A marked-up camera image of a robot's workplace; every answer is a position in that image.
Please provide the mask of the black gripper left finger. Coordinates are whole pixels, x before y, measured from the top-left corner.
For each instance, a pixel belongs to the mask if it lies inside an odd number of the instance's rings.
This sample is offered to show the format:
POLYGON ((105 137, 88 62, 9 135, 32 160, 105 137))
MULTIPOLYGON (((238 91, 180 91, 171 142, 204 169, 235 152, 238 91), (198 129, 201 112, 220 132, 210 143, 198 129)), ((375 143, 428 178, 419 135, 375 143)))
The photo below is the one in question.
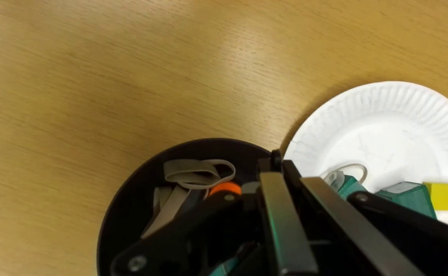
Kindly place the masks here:
POLYGON ((263 172, 260 181, 278 276, 316 275, 319 269, 284 177, 263 172))

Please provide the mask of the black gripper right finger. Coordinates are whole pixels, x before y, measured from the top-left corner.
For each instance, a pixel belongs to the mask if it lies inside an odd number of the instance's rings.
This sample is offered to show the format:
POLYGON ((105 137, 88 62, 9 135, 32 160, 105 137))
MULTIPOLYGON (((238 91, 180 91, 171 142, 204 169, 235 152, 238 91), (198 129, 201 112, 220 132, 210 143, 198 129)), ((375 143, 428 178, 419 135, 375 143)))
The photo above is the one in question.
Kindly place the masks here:
POLYGON ((301 183, 382 276, 422 276, 422 272, 410 260, 322 178, 302 178, 301 183))

